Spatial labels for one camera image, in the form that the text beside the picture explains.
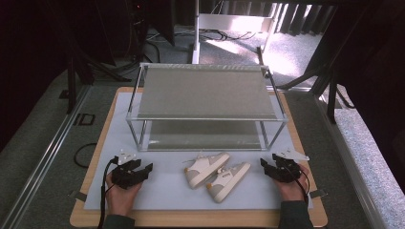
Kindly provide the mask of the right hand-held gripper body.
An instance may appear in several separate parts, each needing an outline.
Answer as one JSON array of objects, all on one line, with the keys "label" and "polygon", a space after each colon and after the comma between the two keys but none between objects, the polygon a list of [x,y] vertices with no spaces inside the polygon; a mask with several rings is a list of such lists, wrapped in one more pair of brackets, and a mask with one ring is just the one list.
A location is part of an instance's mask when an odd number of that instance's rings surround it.
[{"label": "right hand-held gripper body", "polygon": [[269,175],[284,183],[290,183],[301,176],[298,161],[309,161],[308,156],[290,149],[273,154],[272,159],[276,166],[270,168]]}]

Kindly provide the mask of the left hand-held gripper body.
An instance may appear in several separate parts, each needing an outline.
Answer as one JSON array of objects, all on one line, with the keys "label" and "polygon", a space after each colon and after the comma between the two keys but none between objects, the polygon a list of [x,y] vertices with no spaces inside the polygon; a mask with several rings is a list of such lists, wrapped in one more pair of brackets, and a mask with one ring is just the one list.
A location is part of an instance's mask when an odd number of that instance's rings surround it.
[{"label": "left hand-held gripper body", "polygon": [[131,160],[137,160],[136,155],[127,152],[120,152],[117,155],[117,167],[112,171],[112,182],[122,189],[128,189],[141,183],[137,169],[128,170],[128,163]]}]

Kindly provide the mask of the white grey sneaker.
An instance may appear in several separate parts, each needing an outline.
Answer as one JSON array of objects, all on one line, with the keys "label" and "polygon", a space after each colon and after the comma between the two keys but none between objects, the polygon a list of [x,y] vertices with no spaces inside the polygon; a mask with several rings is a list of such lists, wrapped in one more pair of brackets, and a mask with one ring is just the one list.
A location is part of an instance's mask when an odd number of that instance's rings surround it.
[{"label": "white grey sneaker", "polygon": [[226,152],[214,156],[198,156],[195,162],[184,169],[189,186],[196,189],[210,179],[220,168],[229,161],[230,154]]},{"label": "white grey sneaker", "polygon": [[206,184],[208,194],[215,202],[223,202],[249,169],[250,164],[248,162],[242,162],[231,168],[220,169],[214,181]]}]

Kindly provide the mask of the metal two-tier shoe rack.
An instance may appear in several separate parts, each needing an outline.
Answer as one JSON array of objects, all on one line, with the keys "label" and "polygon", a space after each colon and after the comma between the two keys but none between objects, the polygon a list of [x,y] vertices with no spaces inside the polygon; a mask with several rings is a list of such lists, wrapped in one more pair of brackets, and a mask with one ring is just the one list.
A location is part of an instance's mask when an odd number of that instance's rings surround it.
[{"label": "metal two-tier shoe rack", "polygon": [[141,65],[126,121],[140,151],[268,151],[288,123],[266,66]]}]

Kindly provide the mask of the person's right hand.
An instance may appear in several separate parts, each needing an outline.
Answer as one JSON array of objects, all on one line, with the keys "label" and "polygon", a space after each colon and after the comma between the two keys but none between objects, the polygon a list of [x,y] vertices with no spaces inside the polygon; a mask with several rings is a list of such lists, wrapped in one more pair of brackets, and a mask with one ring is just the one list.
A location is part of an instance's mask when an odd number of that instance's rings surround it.
[{"label": "person's right hand", "polygon": [[296,181],[290,183],[274,181],[281,194],[282,201],[308,201],[309,170],[303,165],[300,165],[300,170],[301,176]]}]

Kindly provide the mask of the person's left hand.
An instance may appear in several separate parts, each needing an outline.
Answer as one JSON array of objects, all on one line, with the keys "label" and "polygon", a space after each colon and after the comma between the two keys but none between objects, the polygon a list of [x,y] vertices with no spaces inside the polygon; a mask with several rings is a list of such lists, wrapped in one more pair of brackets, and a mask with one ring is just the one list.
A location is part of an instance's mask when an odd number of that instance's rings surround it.
[{"label": "person's left hand", "polygon": [[131,212],[133,211],[135,198],[137,197],[142,184],[139,183],[128,189],[122,189],[113,183],[111,174],[107,175],[106,184],[108,186],[106,200],[109,214],[130,217]]}]

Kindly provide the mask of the white table mat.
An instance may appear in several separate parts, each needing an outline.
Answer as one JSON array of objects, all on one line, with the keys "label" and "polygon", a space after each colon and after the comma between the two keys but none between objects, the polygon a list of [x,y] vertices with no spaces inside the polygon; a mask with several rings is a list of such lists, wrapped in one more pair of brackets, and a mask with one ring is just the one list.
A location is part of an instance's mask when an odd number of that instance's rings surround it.
[{"label": "white table mat", "polygon": [[107,135],[99,142],[103,145],[93,182],[84,204],[86,210],[100,208],[100,187],[107,163],[121,152],[135,154],[141,165],[153,165],[149,178],[142,184],[135,202],[137,210],[213,210],[213,209],[278,209],[280,194],[270,177],[264,174],[260,164],[263,158],[272,163],[273,153],[294,150],[292,133],[285,128],[268,152],[232,152],[226,163],[233,167],[241,162],[250,164],[243,179],[223,202],[217,203],[202,185],[191,189],[184,169],[192,164],[197,155],[207,156],[206,150],[197,152],[138,152],[130,128],[125,120],[132,95],[119,93]]}]

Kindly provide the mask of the wooden board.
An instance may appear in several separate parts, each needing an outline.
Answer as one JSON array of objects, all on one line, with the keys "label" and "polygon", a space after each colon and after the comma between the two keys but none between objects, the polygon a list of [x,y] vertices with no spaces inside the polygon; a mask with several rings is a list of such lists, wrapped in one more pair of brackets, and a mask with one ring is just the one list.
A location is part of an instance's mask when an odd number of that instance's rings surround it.
[{"label": "wooden board", "polygon": [[[99,142],[107,135],[116,107],[119,93],[132,94],[131,87],[117,89],[110,111],[101,131],[90,167],[84,178],[81,191],[88,194],[93,182],[103,145]],[[77,201],[70,217],[70,224],[77,228],[98,226],[100,210],[86,210],[85,202]],[[213,210],[137,210],[134,205],[132,216],[135,225],[140,228],[275,228],[279,223],[280,207],[278,209],[213,209]]]}]

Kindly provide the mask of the black tripod stand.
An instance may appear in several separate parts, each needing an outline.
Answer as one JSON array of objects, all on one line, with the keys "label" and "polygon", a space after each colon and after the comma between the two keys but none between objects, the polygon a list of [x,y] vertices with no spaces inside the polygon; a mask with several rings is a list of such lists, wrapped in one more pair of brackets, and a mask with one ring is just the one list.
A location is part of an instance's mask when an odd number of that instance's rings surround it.
[{"label": "black tripod stand", "polygon": [[338,57],[355,31],[360,17],[361,15],[358,12],[348,13],[343,8],[338,8],[333,14],[326,33],[323,35],[314,55],[310,59],[305,72],[298,78],[278,86],[281,90],[289,90],[316,76],[316,80],[309,92],[321,96],[325,90],[329,90],[327,117],[332,124],[335,124],[334,109],[337,94],[336,64]]}]

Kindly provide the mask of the aluminium rail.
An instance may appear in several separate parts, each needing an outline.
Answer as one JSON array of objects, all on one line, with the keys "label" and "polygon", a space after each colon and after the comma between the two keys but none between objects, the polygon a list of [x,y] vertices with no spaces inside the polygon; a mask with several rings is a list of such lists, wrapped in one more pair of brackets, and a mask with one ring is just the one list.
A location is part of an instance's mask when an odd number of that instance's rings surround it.
[{"label": "aluminium rail", "polygon": [[0,229],[18,226],[91,89],[81,88],[71,110],[40,100],[0,154]]},{"label": "aluminium rail", "polygon": [[355,109],[334,109],[332,124],[327,116],[326,98],[316,96],[314,101],[372,229],[388,229],[381,209],[384,178],[378,171],[382,158],[368,127]]}]

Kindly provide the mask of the black rectangular floor frame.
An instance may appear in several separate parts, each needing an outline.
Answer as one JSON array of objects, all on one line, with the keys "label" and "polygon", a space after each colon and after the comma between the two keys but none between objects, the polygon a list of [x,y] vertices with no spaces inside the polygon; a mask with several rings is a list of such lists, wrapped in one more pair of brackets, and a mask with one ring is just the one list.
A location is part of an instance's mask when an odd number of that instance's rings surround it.
[{"label": "black rectangular floor frame", "polygon": [[75,118],[74,125],[91,126],[94,124],[96,116],[94,114],[78,114]]}]

